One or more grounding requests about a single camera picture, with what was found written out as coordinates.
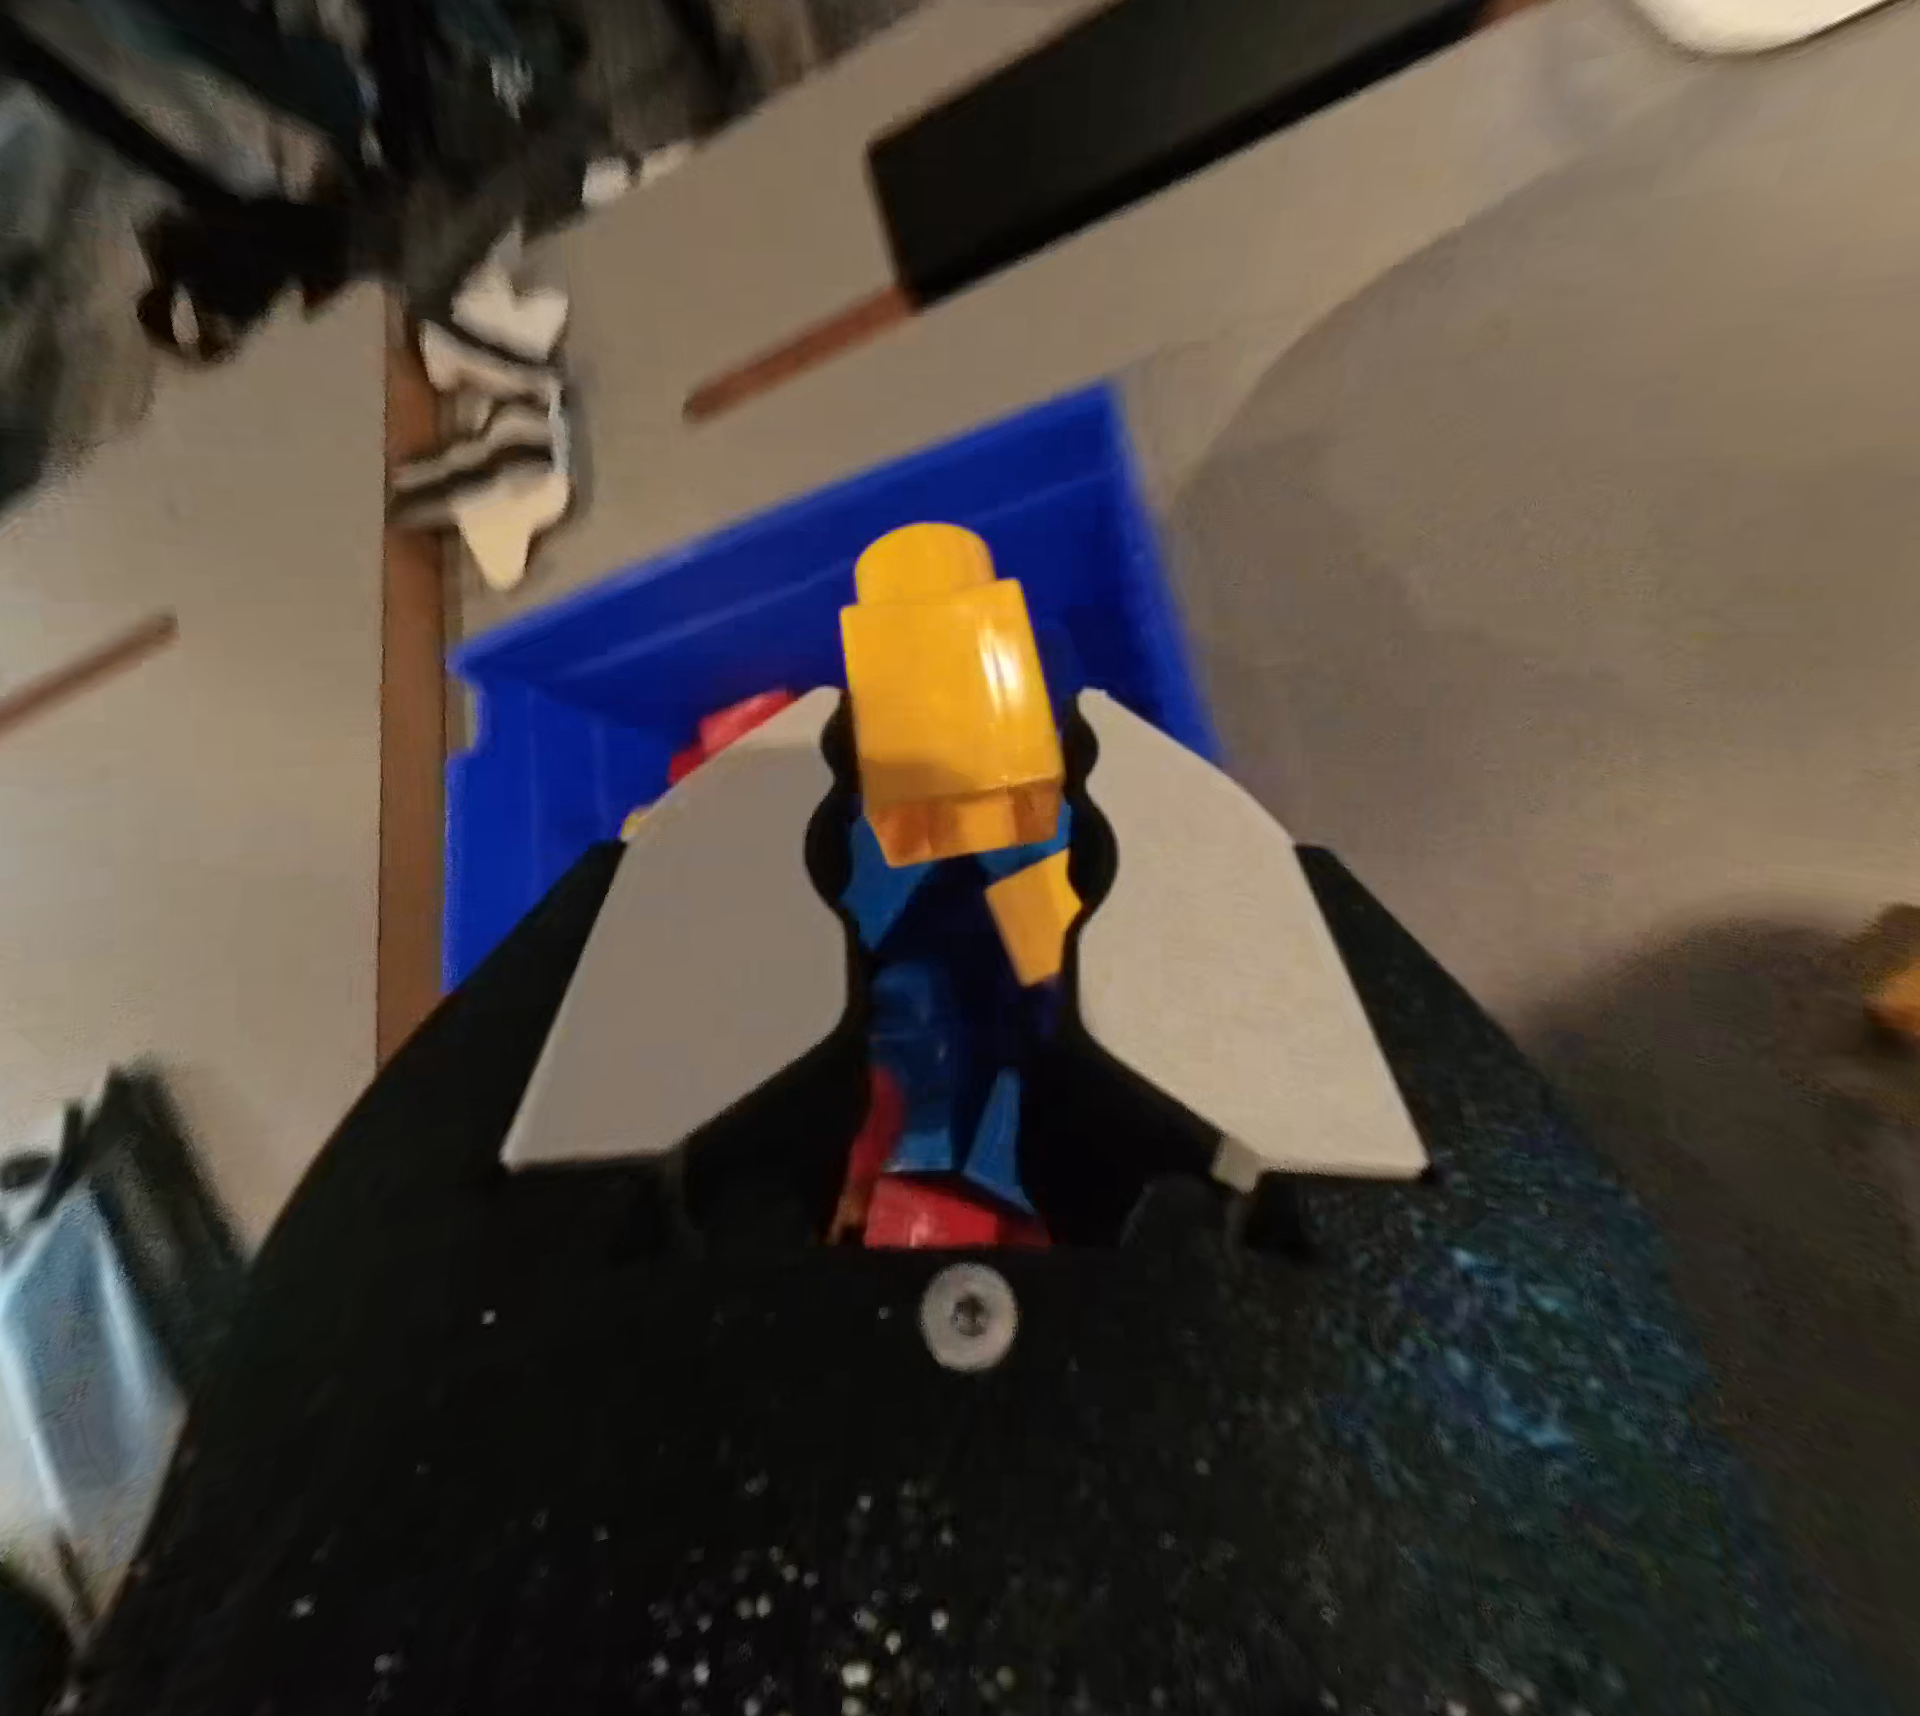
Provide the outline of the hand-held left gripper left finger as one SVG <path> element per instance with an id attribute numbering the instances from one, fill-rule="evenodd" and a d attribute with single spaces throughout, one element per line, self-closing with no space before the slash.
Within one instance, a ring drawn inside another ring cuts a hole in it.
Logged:
<path id="1" fill-rule="evenodd" d="M 806 834 L 837 781 L 842 699 L 798 695 L 641 816 L 501 1142 L 507 1172 L 672 1151 L 837 1029 L 846 929 Z"/>

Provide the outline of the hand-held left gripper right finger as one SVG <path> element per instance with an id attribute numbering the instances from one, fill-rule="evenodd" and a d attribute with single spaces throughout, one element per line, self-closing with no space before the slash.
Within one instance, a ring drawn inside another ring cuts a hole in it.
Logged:
<path id="1" fill-rule="evenodd" d="M 1223 770 L 1082 689 L 1090 865 L 1060 1034 L 1060 1191 L 1196 1176 L 1401 1186 L 1428 1147 L 1286 828 Z"/>

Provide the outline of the blue plastic bin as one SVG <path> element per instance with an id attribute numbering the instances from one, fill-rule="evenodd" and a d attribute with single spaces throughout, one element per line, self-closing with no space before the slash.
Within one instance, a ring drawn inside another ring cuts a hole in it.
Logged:
<path id="1" fill-rule="evenodd" d="M 1050 682 L 1116 695 L 1209 762 L 1189 651 L 1116 385 L 1086 385 L 775 502 L 467 638 L 474 707 L 446 764 L 442 990 L 459 986 L 628 812 L 699 724 L 842 677 L 853 560 L 889 527 L 976 531 L 1021 581 Z"/>

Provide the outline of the blue mega block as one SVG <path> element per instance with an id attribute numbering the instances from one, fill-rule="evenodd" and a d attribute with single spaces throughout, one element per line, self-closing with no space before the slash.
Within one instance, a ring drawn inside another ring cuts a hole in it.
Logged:
<path id="1" fill-rule="evenodd" d="M 893 938 L 917 905 L 956 900 L 959 908 L 974 908 L 983 897 L 985 874 L 974 857 L 889 864 L 860 806 L 846 813 L 845 836 L 846 879 L 837 908 L 868 957 L 900 948 Z"/>
<path id="2" fill-rule="evenodd" d="M 881 1173 L 962 1186 L 1028 1217 L 1018 1144 L 1032 1032 L 1025 990 L 987 931 L 878 959 L 868 1063 L 892 1105 Z"/>

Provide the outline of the red mega block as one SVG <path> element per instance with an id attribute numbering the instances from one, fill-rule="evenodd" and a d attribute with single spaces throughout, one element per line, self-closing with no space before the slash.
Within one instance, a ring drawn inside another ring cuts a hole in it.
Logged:
<path id="1" fill-rule="evenodd" d="M 948 1173 L 897 1173 L 885 1162 L 904 1131 L 892 1073 L 868 1066 L 868 1103 L 855 1132 L 826 1242 L 857 1249 L 1050 1249 L 1044 1223 Z"/>
<path id="2" fill-rule="evenodd" d="M 683 784 L 690 772 L 735 743 L 745 739 L 751 732 L 762 729 L 762 724 L 779 718 L 795 700 L 795 689 L 760 689 L 707 711 L 701 720 L 695 720 L 687 743 L 669 759 L 666 787 L 672 790 Z"/>

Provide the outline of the black and white cloth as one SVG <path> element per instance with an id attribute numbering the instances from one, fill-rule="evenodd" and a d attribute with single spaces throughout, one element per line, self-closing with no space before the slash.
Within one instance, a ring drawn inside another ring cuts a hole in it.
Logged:
<path id="1" fill-rule="evenodd" d="M 540 542 L 575 502 L 563 288 L 523 277 L 512 229 L 410 328 L 428 394 L 427 447 L 390 467 L 387 522 L 452 534 L 492 594 L 523 586 Z"/>

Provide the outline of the black table mat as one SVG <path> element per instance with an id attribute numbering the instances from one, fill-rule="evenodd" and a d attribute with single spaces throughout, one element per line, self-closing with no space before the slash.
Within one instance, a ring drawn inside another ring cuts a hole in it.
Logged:
<path id="1" fill-rule="evenodd" d="M 911 307 L 1465 39 L 1493 0 L 1106 0 L 868 142 Z"/>

